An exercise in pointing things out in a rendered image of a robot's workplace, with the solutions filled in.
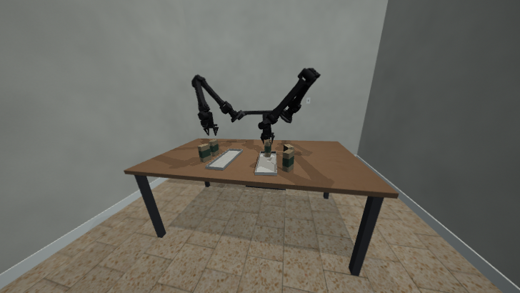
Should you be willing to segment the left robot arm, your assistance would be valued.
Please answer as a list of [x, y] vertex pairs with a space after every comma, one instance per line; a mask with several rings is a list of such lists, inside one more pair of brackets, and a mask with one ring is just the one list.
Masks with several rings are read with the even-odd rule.
[[[312, 73], [309, 70], [311, 70]], [[298, 75], [299, 80], [294, 88], [286, 95], [282, 102], [268, 114], [266, 119], [259, 123], [258, 127], [263, 129], [264, 137], [267, 137], [269, 134], [271, 134], [271, 128], [269, 127], [271, 127], [271, 124], [277, 123], [277, 119], [280, 115], [283, 115], [285, 118], [291, 121], [293, 113], [297, 113], [297, 111], [300, 110], [301, 100], [303, 99], [304, 95], [308, 91], [309, 87], [316, 81], [316, 78], [320, 77], [320, 74], [315, 71], [316, 70], [314, 68], [304, 68]], [[303, 77], [307, 80], [304, 81], [302, 79]], [[287, 106], [289, 108], [284, 111]]]

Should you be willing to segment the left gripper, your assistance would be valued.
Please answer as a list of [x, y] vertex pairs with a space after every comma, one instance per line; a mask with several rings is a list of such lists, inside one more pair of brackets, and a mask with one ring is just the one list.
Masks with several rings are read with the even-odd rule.
[[[262, 139], [263, 137], [263, 139]], [[271, 137], [271, 144], [273, 143], [273, 140], [274, 140], [274, 135], [273, 135], [273, 132], [271, 134], [269, 134], [267, 137]], [[263, 141], [263, 144], [264, 144], [264, 135], [263, 135], [263, 132], [261, 134], [261, 140]]]

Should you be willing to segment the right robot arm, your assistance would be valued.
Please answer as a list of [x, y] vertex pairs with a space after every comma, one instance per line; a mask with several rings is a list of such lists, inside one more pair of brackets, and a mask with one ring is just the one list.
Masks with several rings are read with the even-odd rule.
[[207, 126], [214, 125], [214, 121], [212, 112], [209, 111], [210, 108], [209, 105], [206, 103], [204, 93], [201, 87], [203, 87], [219, 104], [219, 108], [224, 114], [230, 114], [231, 120], [233, 120], [236, 116], [239, 115], [238, 113], [240, 113], [240, 111], [234, 111], [232, 105], [230, 105], [230, 103], [228, 103], [227, 101], [226, 103], [224, 103], [224, 101], [216, 94], [216, 92], [207, 84], [206, 79], [204, 77], [201, 77], [197, 74], [191, 82], [192, 86], [195, 88], [196, 91], [200, 111], [198, 113], [198, 116], [201, 120], [201, 125], [203, 126], [203, 128], [207, 128]]

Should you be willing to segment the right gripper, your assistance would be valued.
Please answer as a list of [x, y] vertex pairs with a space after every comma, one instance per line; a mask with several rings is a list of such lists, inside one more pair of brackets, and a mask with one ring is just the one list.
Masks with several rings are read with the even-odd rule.
[[[215, 125], [215, 126], [214, 126]], [[214, 130], [214, 134], [216, 136], [216, 133], [218, 131], [218, 127], [217, 127], [217, 124], [214, 124], [212, 126], [207, 126], [207, 128], [204, 128], [204, 131], [207, 133], [207, 135], [209, 136], [209, 129], [213, 129]], [[216, 131], [215, 131], [216, 129]], [[207, 132], [208, 131], [208, 132]]]

